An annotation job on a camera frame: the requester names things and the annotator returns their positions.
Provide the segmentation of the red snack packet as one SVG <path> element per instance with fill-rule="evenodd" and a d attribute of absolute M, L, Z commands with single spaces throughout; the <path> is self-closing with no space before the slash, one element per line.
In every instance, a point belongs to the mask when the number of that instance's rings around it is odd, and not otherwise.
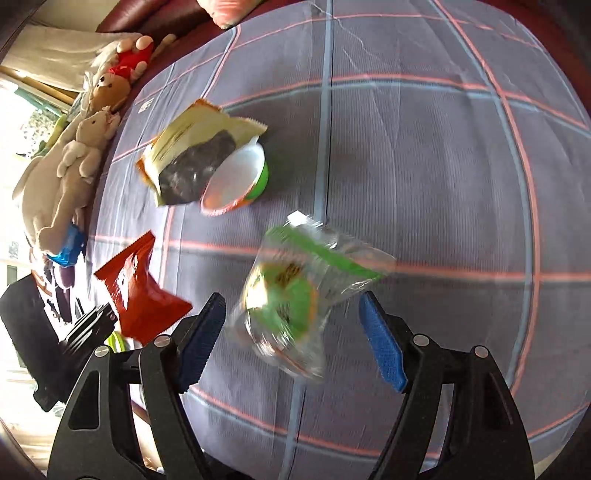
<path fill-rule="evenodd" d="M 147 231 L 94 273 L 109 294 L 122 335 L 142 345 L 192 309 L 191 303 L 163 290 L 149 273 L 154 243 Z"/>

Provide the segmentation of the green clear plastic wrapper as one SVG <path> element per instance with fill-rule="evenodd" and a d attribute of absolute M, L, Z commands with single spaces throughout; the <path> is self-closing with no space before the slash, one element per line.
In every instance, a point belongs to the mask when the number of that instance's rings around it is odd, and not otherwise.
<path fill-rule="evenodd" d="M 396 265 L 390 254 L 294 211 L 263 236 L 228 327 L 267 364 L 322 379 L 322 332 L 332 308 Z"/>

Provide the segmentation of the white green yogurt cup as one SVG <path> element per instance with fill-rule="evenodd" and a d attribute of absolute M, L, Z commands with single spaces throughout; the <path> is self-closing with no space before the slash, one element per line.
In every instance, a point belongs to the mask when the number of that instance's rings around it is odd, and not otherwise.
<path fill-rule="evenodd" d="M 212 175 L 200 199 L 204 216 L 221 216 L 249 205 L 263 194 L 270 171 L 259 138 L 235 150 Z"/>

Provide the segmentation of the yellow black snack bag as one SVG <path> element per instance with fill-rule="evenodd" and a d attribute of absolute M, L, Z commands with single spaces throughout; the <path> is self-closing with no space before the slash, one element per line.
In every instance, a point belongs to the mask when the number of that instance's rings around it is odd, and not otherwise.
<path fill-rule="evenodd" d="M 157 205 L 196 202 L 221 163 L 266 130 L 262 122 L 232 117 L 200 98 L 148 144 L 136 169 Z"/>

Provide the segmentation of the beige rabbit plush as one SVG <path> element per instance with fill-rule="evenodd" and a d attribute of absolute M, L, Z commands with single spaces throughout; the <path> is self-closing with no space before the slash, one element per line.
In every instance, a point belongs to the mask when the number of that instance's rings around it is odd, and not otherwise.
<path fill-rule="evenodd" d="M 69 227 L 83 222 L 103 151 L 119 123 L 120 115 L 108 109 L 79 114 L 50 150 L 26 167 L 12 197 L 21 201 L 26 235 L 41 252 L 58 255 Z"/>

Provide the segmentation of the grey plaid tablecloth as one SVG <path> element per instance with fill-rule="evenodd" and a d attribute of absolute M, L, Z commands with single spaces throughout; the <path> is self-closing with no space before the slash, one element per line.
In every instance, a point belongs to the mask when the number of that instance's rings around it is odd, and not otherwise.
<path fill-rule="evenodd" d="M 486 345 L 535 460 L 590 403 L 590 115 L 505 1 L 274 1 L 201 25 L 146 76 L 100 178 L 77 279 L 145 232 L 166 290 L 238 300 L 263 234 L 301 211 L 394 256 L 385 309 L 442 346 Z M 270 182 L 219 217 L 160 207 L 136 171 L 205 98 L 267 126 Z"/>

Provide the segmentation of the brown teddy bear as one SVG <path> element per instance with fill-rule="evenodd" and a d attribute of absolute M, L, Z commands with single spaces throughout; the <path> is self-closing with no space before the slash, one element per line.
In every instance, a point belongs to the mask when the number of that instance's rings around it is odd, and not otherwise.
<path fill-rule="evenodd" d="M 114 113 L 125 103 L 131 85 L 124 77 L 107 72 L 103 74 L 94 89 L 89 101 L 89 112 L 91 114 L 107 109 Z"/>

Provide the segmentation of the cream curtain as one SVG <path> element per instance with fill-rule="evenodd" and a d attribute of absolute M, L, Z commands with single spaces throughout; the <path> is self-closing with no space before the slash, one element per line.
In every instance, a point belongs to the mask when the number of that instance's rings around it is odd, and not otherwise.
<path fill-rule="evenodd" d="M 97 33 L 26 25 L 1 61 L 41 83 L 80 92 L 86 74 L 94 76 L 116 54 L 124 40 L 139 33 Z"/>

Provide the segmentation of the red plush doll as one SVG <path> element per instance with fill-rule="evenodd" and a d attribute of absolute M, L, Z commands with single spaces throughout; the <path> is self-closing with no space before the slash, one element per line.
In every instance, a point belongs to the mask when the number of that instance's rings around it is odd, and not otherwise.
<path fill-rule="evenodd" d="M 139 36 L 135 40 L 125 39 L 118 44 L 116 59 L 108 72 L 134 83 L 145 73 L 149 63 L 175 41 L 174 34 L 164 36 L 159 44 L 148 35 Z"/>

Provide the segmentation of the dark red leather sofa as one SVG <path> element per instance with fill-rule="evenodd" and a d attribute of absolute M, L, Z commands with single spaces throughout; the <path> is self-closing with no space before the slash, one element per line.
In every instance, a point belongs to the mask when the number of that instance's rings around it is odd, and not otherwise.
<path fill-rule="evenodd" d="M 99 33 L 134 32 L 161 38 L 177 37 L 198 25 L 211 22 L 211 16 L 194 0 L 121 0 L 98 24 Z"/>

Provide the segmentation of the pink carrot plush pillow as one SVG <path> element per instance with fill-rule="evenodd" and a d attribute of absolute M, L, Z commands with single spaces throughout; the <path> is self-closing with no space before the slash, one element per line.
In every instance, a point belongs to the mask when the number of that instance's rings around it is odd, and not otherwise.
<path fill-rule="evenodd" d="M 197 0 L 214 24 L 226 30 L 238 24 L 262 2 L 262 0 Z"/>

